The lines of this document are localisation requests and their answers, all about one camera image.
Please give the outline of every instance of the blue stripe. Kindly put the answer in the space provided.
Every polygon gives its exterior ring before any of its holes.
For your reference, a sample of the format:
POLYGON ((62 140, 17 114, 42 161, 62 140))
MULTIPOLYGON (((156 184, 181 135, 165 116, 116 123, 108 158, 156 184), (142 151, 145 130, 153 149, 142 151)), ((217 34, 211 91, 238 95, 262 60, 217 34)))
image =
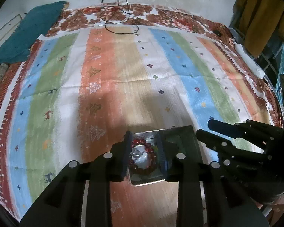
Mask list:
POLYGON ((57 39, 44 41, 39 49, 39 52, 30 67, 30 73, 23 81, 23 89, 16 100, 15 108, 13 111, 13 128, 10 133, 9 161, 10 166, 10 180, 11 188, 14 191, 15 203, 19 209, 20 218, 24 216, 28 208, 32 205, 32 199, 27 183, 27 170, 33 168, 26 168, 25 163, 25 141, 26 141, 26 127, 29 118, 30 104, 33 99, 35 87, 38 84, 41 76, 42 67, 46 64, 49 54, 55 46, 57 39))
MULTIPOLYGON (((194 62, 191 61, 168 32, 158 29, 150 29, 150 31, 163 48, 171 67, 180 76, 186 89, 191 109, 200 128, 212 132, 207 127, 210 117, 214 117, 215 120, 222 122, 224 120, 215 107, 204 77, 198 71, 194 62), (202 107, 202 102, 206 103, 206 107, 202 107)), ((212 159, 218 161, 217 153, 212 150, 210 150, 210 153, 212 159)))

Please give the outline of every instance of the white plastic object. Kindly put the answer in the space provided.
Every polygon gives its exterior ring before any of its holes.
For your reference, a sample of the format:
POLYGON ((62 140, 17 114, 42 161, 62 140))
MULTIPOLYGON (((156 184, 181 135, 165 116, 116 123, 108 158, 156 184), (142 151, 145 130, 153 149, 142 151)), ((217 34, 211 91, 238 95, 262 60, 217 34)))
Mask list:
POLYGON ((258 66, 258 64, 246 53, 245 47, 241 44, 235 44, 235 49, 239 55, 243 58, 249 69, 254 75, 262 79, 265 76, 265 72, 258 66))

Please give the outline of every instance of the colorful striped cloth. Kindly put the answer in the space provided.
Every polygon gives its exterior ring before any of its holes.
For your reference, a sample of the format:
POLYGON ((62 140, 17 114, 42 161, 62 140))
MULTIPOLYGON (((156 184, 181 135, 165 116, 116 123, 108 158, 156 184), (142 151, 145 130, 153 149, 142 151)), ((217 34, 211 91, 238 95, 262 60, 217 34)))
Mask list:
MULTIPOLYGON (((0 202, 20 220, 70 160, 94 160, 126 130, 209 130, 209 119, 273 124, 268 106, 229 49, 203 35, 140 26, 131 35, 98 27, 42 38, 1 103, 0 202)), ((200 147, 205 163, 217 160, 200 147)), ((177 183, 111 183, 113 224, 175 225, 177 191, 177 183)))

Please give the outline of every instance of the red bead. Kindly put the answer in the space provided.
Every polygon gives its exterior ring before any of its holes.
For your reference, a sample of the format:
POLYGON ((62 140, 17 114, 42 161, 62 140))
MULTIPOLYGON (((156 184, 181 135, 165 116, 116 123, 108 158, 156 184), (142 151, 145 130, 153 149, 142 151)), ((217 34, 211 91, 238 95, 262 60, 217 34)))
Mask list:
POLYGON ((151 144, 150 144, 149 142, 147 142, 147 143, 144 145, 144 147, 146 147, 146 148, 151 148, 151 144))
POLYGON ((148 175, 150 173, 150 168, 146 168, 143 170, 144 175, 148 175))
POLYGON ((142 174, 144 170, 142 168, 138 168, 136 171, 138 174, 142 174))
POLYGON ((133 143, 134 143, 135 145, 138 145, 138 144, 140 144, 140 140, 139 140, 139 139, 135 139, 135 140, 133 140, 133 143))

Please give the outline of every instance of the metal screw head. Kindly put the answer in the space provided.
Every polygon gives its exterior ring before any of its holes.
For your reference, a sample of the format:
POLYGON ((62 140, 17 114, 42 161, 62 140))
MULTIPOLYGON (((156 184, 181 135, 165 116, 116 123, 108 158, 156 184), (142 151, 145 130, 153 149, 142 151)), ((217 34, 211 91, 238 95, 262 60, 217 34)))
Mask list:
POLYGON ((70 168, 74 168, 74 167, 76 167, 77 165, 78 165, 78 162, 75 161, 75 160, 72 160, 71 162, 68 163, 68 166, 69 166, 70 168))
POLYGON ((176 156, 177 156, 178 159, 185 159, 185 157, 186 157, 185 154, 182 154, 182 153, 177 153, 176 156))
POLYGON ((223 161, 223 164, 226 166, 230 165, 230 160, 226 159, 225 161, 223 161))
POLYGON ((212 166, 212 168, 218 169, 220 167, 220 164, 218 162, 216 162, 216 161, 213 161, 211 163, 211 166, 212 166))
POLYGON ((111 152, 107 152, 103 155, 104 158, 109 159, 111 157, 113 157, 113 154, 111 152))

